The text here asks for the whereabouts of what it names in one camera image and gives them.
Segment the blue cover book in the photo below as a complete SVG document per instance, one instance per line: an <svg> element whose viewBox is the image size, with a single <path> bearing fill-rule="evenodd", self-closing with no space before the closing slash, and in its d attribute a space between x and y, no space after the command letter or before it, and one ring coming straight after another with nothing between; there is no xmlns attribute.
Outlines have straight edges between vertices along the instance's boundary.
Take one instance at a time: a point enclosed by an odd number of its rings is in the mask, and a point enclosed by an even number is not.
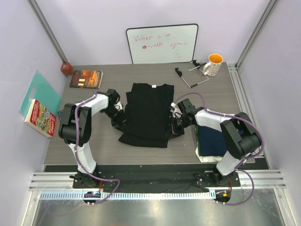
<svg viewBox="0 0 301 226"><path fill-rule="evenodd" d="M58 112L58 117L59 117L60 120L63 118L63 110L60 110Z"/></svg>

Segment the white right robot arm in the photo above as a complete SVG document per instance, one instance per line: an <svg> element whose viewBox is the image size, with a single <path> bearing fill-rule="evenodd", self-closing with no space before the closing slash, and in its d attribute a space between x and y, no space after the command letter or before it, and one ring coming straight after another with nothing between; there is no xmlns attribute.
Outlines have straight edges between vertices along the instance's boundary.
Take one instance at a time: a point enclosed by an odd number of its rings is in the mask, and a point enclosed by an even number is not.
<svg viewBox="0 0 301 226"><path fill-rule="evenodd" d="M228 183L249 154L264 147L262 134L244 112L224 114L205 107L196 108L189 99L172 103L170 111L174 136L183 135L184 129L191 125L208 127L222 134L227 151L212 172L213 182L218 186Z"/></svg>

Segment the black wire book stand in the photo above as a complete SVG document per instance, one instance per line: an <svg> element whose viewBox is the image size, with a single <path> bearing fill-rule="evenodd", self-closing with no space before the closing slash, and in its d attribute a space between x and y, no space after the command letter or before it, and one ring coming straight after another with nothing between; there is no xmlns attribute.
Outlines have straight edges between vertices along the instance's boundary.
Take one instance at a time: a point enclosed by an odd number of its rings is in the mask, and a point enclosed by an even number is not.
<svg viewBox="0 0 301 226"><path fill-rule="evenodd" d="M207 76L207 63L199 63L192 60L188 66L174 69L178 77L191 89L209 80Z"/></svg>

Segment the orange brown cover book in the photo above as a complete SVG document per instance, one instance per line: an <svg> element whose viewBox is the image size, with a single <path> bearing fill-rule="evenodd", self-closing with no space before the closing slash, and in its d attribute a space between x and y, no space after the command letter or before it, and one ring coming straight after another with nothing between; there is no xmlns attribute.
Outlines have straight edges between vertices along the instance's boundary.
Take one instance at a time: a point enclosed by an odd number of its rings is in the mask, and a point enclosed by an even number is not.
<svg viewBox="0 0 301 226"><path fill-rule="evenodd" d="M102 71L75 70L71 78L70 88L99 89L102 78Z"/></svg>

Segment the black t shirt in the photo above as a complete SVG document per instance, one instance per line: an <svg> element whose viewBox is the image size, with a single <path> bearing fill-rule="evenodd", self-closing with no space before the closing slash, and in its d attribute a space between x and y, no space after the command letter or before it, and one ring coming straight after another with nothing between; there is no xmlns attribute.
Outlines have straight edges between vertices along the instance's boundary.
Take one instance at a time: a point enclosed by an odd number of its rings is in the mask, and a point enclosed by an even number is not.
<svg viewBox="0 0 301 226"><path fill-rule="evenodd" d="M126 124L119 142L131 146L167 148L174 86L134 83L126 96Z"/></svg>

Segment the white mug orange inside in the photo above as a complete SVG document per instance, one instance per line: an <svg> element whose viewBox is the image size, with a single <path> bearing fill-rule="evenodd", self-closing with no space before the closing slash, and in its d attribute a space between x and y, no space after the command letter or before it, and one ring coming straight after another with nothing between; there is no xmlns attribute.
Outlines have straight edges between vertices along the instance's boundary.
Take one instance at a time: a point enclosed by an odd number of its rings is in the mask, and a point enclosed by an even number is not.
<svg viewBox="0 0 301 226"><path fill-rule="evenodd" d="M214 77L217 75L221 64L223 62L223 58L219 54L211 54L208 57L208 62L203 66L201 72L205 76Z"/></svg>

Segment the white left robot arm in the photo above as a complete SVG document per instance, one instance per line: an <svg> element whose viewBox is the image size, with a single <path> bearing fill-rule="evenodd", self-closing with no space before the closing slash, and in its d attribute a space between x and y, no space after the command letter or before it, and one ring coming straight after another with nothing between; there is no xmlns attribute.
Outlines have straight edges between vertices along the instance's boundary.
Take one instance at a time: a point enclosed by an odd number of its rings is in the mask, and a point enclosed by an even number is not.
<svg viewBox="0 0 301 226"><path fill-rule="evenodd" d="M114 89L97 91L87 100L68 103L63 108L58 135L72 150L78 165L77 173L70 176L74 188L96 188L102 181L89 145L92 117L96 113L106 114L113 128L124 131L126 117L120 95Z"/></svg>

